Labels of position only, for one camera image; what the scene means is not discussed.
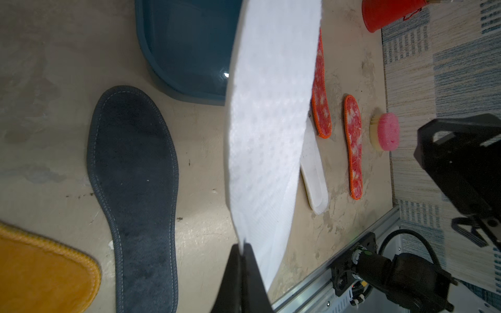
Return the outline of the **large white mesh insole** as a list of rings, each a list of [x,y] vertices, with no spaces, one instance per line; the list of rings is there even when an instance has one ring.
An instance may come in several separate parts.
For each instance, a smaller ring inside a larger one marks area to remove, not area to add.
[[[226,89],[226,204],[266,290],[287,249],[312,96],[320,1],[244,1]]]

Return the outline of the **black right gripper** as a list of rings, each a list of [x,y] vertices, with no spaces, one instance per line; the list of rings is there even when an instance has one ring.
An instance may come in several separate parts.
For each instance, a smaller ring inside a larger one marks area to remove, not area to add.
[[[500,248],[500,119],[437,118],[417,130],[414,157],[459,211],[451,228]]]

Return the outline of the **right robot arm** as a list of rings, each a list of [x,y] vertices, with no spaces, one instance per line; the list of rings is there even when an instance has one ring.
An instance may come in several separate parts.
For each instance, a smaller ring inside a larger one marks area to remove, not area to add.
[[[414,156],[459,211],[451,228],[478,247],[500,247],[500,120],[486,113],[434,119],[419,128]],[[371,290],[411,312],[493,312],[441,265],[426,238],[395,230],[380,245],[373,234],[332,266],[341,295],[355,287],[353,305]]]

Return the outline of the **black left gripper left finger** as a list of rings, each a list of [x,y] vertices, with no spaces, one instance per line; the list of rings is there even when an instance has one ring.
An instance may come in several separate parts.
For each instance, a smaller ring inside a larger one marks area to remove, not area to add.
[[[241,312],[242,258],[238,244],[232,246],[211,313]]]

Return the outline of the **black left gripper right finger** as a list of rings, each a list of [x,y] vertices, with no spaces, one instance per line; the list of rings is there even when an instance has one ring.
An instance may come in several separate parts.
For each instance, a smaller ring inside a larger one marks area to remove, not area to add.
[[[243,246],[241,261],[243,266],[241,311],[248,313],[273,313],[253,248],[249,243]]]

